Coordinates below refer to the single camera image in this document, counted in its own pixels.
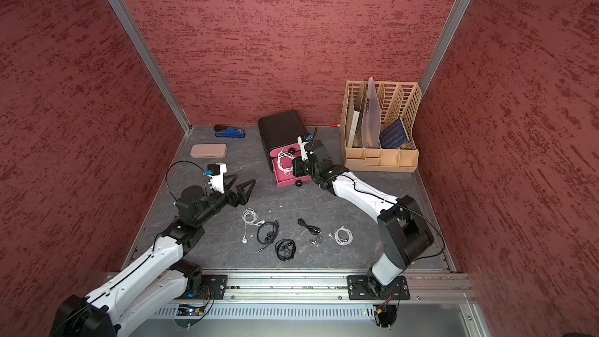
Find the black pink drawer cabinet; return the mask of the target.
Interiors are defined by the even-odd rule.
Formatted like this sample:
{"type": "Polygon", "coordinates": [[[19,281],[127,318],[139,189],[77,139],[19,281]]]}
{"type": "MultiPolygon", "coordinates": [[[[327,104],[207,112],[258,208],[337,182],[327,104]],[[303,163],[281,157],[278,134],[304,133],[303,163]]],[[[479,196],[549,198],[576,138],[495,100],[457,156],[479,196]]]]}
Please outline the black pink drawer cabinet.
{"type": "Polygon", "coordinates": [[[299,113],[296,110],[289,110],[263,117],[258,120],[258,129],[269,168],[275,176],[276,185],[278,187],[302,187],[310,179],[310,176],[296,177],[293,174],[285,176],[276,165],[277,155],[281,148],[288,150],[293,148],[295,158],[300,156],[297,138],[307,136],[309,133],[299,113]]]}

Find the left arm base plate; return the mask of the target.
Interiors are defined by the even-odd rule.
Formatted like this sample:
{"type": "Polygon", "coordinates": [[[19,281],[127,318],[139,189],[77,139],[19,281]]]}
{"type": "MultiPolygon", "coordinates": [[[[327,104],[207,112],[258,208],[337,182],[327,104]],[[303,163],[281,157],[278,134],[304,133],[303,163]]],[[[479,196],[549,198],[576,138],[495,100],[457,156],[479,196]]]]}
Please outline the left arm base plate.
{"type": "Polygon", "coordinates": [[[184,297],[189,300],[222,300],[227,281],[227,275],[196,274],[189,279],[184,297]]]}

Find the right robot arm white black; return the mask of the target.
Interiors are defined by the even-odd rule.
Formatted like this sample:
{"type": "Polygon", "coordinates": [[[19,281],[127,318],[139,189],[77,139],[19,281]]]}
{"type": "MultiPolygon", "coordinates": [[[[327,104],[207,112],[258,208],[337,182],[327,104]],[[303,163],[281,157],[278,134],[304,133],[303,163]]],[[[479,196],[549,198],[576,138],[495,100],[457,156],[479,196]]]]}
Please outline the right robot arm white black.
{"type": "Polygon", "coordinates": [[[298,137],[292,148],[293,171],[310,176],[322,190],[349,201],[377,223],[383,254],[369,270],[371,284],[388,286],[433,246],[440,233],[413,198],[386,194],[334,164],[319,140],[298,137]]]}

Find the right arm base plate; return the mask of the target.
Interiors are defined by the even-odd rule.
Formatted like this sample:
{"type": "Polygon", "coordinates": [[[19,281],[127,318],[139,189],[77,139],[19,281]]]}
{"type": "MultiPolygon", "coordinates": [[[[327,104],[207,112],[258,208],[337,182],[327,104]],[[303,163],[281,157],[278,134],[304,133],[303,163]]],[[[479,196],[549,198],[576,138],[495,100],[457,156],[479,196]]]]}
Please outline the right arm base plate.
{"type": "Polygon", "coordinates": [[[372,275],[348,276],[347,288],[351,300],[410,300],[410,290],[404,276],[397,276],[388,285],[381,285],[372,275]]]}

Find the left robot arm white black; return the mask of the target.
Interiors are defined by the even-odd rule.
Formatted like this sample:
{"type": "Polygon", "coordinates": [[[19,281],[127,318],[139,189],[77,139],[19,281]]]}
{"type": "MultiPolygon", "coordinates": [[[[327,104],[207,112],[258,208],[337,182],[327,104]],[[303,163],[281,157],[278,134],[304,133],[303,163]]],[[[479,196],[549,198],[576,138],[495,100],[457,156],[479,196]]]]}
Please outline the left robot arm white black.
{"type": "Polygon", "coordinates": [[[179,214],[155,237],[153,245],[87,296],[65,300],[50,334],[129,336],[172,300],[204,300],[212,306],[222,299],[226,277],[203,279],[201,267],[184,257],[204,235],[204,223],[227,205],[235,208],[248,203],[255,180],[240,185],[235,181],[236,176],[219,176],[211,193],[200,186],[187,187],[175,202],[179,214]]]}

